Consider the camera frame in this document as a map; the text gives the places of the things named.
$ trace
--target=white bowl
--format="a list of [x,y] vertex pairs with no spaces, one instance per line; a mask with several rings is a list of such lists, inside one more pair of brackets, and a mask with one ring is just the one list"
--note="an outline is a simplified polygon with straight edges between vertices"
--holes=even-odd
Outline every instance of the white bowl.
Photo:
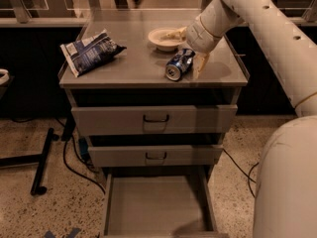
[[161,40],[160,38],[175,30],[177,28],[157,28],[149,33],[148,38],[151,43],[157,46],[158,50],[172,52],[177,49],[178,45],[184,43],[184,41],[179,39]]

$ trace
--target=floor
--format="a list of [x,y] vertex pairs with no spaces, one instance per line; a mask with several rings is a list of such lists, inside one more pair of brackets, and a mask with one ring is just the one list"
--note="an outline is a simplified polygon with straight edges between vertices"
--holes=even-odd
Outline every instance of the floor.
[[[73,0],[77,11],[88,13],[87,0]],[[104,9],[115,9],[113,0],[100,0]],[[201,0],[145,0],[142,8],[200,8]],[[291,116],[237,116],[224,141],[224,148],[247,173],[259,160],[262,148],[279,126]],[[37,119],[28,122],[0,119],[1,158],[38,154],[48,128],[62,134],[64,119]],[[44,195],[32,196],[30,190],[36,166],[0,170],[0,237],[97,237],[100,232],[104,194],[95,183],[71,172],[66,162],[78,173],[102,185],[103,174],[92,172],[76,157],[75,145],[61,139],[52,142],[43,185]],[[252,172],[256,179],[257,169]],[[251,238],[254,198],[247,178],[223,153],[208,182],[219,232],[232,238]]]

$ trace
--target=shoe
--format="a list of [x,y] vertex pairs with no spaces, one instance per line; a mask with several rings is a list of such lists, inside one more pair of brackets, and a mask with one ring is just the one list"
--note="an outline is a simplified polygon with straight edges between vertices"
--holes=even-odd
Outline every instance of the shoe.
[[144,0],[134,0],[135,1],[135,8],[139,8]]

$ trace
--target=soda can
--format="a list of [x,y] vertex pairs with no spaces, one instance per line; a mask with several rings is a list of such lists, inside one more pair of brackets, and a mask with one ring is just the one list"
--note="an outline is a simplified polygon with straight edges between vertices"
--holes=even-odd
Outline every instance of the soda can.
[[180,80],[184,74],[191,70],[194,56],[194,50],[179,50],[176,55],[166,64],[166,77],[173,81]]

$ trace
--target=black drawer handle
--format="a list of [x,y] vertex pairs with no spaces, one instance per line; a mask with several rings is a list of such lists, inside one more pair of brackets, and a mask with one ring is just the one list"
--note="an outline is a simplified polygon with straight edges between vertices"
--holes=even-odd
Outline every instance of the black drawer handle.
[[165,160],[166,157],[167,157],[167,152],[164,152],[164,156],[163,157],[149,157],[149,154],[146,153],[147,160]]
[[152,120],[152,119],[148,119],[146,115],[143,116],[143,120],[147,123],[165,123],[169,120],[169,115],[166,115],[165,119],[161,119],[161,120]]

